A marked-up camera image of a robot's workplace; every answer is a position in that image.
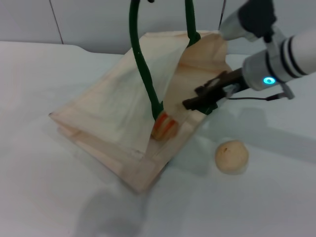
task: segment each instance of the paper bag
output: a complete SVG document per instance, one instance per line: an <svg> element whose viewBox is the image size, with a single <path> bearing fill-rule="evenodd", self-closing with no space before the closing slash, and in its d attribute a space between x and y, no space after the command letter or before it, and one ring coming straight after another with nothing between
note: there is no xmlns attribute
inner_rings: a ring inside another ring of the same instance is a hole
<svg viewBox="0 0 316 237"><path fill-rule="evenodd" d="M175 138L151 138L151 104L132 50L83 95L50 114L59 130L137 192L146 190L205 118L181 102L222 71L226 43L216 32L188 47L186 32L147 33L140 45L158 99L179 122Z"/></svg>

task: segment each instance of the bread roll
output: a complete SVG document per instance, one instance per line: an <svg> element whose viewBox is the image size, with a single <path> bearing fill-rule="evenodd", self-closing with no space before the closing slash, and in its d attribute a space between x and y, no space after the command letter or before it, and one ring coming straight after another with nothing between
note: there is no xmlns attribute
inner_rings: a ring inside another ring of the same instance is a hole
<svg viewBox="0 0 316 237"><path fill-rule="evenodd" d="M221 144L215 154L216 166L225 174L243 173L248 165L249 152L238 140Z"/></svg>

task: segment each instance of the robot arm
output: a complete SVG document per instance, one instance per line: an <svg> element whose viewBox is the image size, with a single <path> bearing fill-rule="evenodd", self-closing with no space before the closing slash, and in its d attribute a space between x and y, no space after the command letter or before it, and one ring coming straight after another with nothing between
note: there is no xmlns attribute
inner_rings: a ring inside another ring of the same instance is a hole
<svg viewBox="0 0 316 237"><path fill-rule="evenodd" d="M220 74L216 84L211 80L197 88L198 97L183 101L186 109L196 110L216 103L226 96L225 89L231 85L238 88L236 92L280 85L282 93L262 99L293 99L294 94L286 83L316 72L316 29L286 38L274 26L276 20L272 0L249 0L231 14L220 28L225 40L244 37L252 42L263 38L267 49L246 58L242 68Z"/></svg>

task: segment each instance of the white table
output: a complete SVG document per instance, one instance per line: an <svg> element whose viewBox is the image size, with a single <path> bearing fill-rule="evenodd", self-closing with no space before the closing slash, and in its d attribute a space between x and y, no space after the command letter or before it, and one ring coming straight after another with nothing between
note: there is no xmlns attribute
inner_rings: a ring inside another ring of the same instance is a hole
<svg viewBox="0 0 316 237"><path fill-rule="evenodd" d="M137 196L59 135L47 116L120 58L69 45L0 42L1 237L315 235L316 75L290 83L293 101L225 103L155 187ZM238 68L243 58L227 61ZM246 143L243 175L214 165L214 149L225 139Z"/></svg>

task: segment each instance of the bag handle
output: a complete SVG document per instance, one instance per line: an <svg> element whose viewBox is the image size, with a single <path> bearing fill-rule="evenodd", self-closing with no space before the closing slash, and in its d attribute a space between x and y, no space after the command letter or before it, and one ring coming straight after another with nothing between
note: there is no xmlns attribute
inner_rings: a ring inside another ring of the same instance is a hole
<svg viewBox="0 0 316 237"><path fill-rule="evenodd" d="M198 42L201 37L196 31L196 22L194 14L194 5L193 0L185 0L186 7L186 20L187 20L187 31L190 42L188 47ZM132 49L134 57L136 60L137 68L139 70L140 76L145 85L149 100L152 105L153 117L156 120L159 114L163 111L163 103L159 102L157 94L153 86L153 79L150 74L149 68L146 64L144 56L142 54L139 39L138 39L138 30L137 30L137 18L138 18L138 8L140 0L131 0L130 9L129 9L129 35L132 44Z"/></svg>

